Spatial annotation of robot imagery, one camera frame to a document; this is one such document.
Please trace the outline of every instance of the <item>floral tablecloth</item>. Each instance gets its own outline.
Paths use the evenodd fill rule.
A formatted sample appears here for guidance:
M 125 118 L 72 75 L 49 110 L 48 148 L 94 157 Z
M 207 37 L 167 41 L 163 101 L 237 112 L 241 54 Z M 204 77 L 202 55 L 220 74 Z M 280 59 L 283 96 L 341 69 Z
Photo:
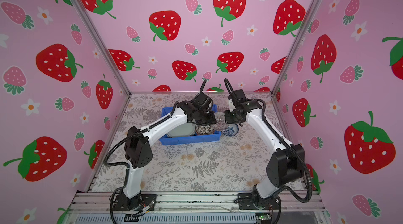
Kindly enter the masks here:
M 142 127 L 157 120 L 163 107 L 175 101 L 191 100 L 194 93 L 133 94 L 118 131 L 114 146 L 127 136 L 132 126 Z M 228 109 L 228 93 L 209 93 L 219 111 Z M 267 104 L 266 116 L 281 131 L 269 94 L 246 94 Z M 153 159 L 145 167 L 142 191 L 250 191 L 266 177 L 268 150 L 257 132 L 247 123 L 234 137 L 222 135 L 217 142 L 164 146 L 157 141 L 152 147 Z M 125 161 L 123 145 L 109 162 Z M 93 192 L 109 192 L 123 185 L 124 166 L 102 166 Z M 303 190 L 302 183 L 290 186 Z

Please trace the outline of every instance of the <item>pink wall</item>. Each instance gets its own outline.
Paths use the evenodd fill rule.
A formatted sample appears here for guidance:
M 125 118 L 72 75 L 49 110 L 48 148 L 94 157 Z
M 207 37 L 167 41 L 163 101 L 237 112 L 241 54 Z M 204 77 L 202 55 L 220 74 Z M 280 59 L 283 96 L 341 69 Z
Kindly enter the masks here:
M 7 165 L 0 168 L 2 223 L 26 223 L 24 218 L 29 222 L 35 219 L 32 223 L 56 223 L 75 192 L 85 189 L 92 170 L 84 151 L 96 158 L 100 147 L 91 152 L 91 146 L 106 141 L 110 131 L 104 118 L 109 117 L 112 127 L 124 96 L 119 95 L 120 87 L 102 57 L 94 57 L 96 47 L 72 6 L 63 0 L 0 2 L 0 72 L 6 87 L 0 92 L 0 157 Z M 24 28 L 22 22 L 34 26 Z M 79 34 L 74 32 L 79 45 L 73 39 L 72 24 L 80 29 Z M 83 66 L 76 65 L 74 78 L 73 58 L 67 49 Z M 102 109 L 96 98 L 102 74 L 113 90 L 107 109 Z M 90 96 L 88 87 L 81 88 L 82 81 L 89 84 Z M 64 97 L 73 101 L 73 108 L 68 99 L 56 107 L 56 100 Z M 23 159 L 6 163 L 17 158 Z
M 403 0 L 359 0 L 359 6 L 353 1 L 323 0 L 315 16 L 319 27 L 306 33 L 279 105 L 294 141 L 305 148 L 333 223 L 397 223 L 403 51 L 401 38 L 382 40 L 402 36 L 403 8 L 397 3 Z M 347 25 L 345 15 L 346 20 L 354 15 Z M 319 65 L 321 60 L 326 65 Z M 316 115 L 309 123 L 304 103 Z
M 121 55 L 133 57 L 134 67 L 131 67 L 133 63 L 127 63 L 129 68 L 122 62 L 123 58 L 115 60 L 118 67 L 122 67 L 120 69 L 123 71 L 120 73 L 130 90 L 152 91 L 159 85 L 167 85 L 172 91 L 196 91 L 202 78 L 206 77 L 211 79 L 207 84 L 208 88 L 219 85 L 223 87 L 223 79 L 229 78 L 236 87 L 255 91 L 273 88 L 280 68 L 274 72 L 271 70 L 272 65 L 274 69 L 277 63 L 284 62 L 283 58 L 294 39 L 290 31 L 297 28 L 298 21 L 304 17 L 304 8 L 309 7 L 311 0 L 228 0 L 227 4 L 227 0 L 109 0 L 107 4 L 105 3 L 108 0 L 102 0 L 100 4 L 95 0 L 82 1 L 106 46 L 121 50 Z M 231 8 L 229 14 L 220 9 L 225 6 Z M 156 36 L 150 28 L 150 20 L 154 31 L 158 33 L 160 28 L 162 34 Z M 282 33 L 286 35 L 278 35 L 288 23 L 289 29 Z M 224 45 L 225 41 L 222 43 L 224 37 L 229 44 Z M 233 61 L 230 55 L 238 56 L 237 60 L 243 58 L 243 61 L 237 64 L 236 60 L 227 67 L 221 66 L 229 71 L 225 73 L 217 66 L 217 59 L 221 54 L 224 54 L 224 63 L 227 60 L 228 63 Z M 114 51 L 115 58 L 117 55 L 118 51 Z M 172 67 L 174 61 L 187 62 L 187 66 L 193 68 L 188 69 L 184 63 L 179 62 L 179 69 L 175 69 L 175 72 Z M 186 72 L 191 72 L 190 80 L 184 80 L 187 77 Z

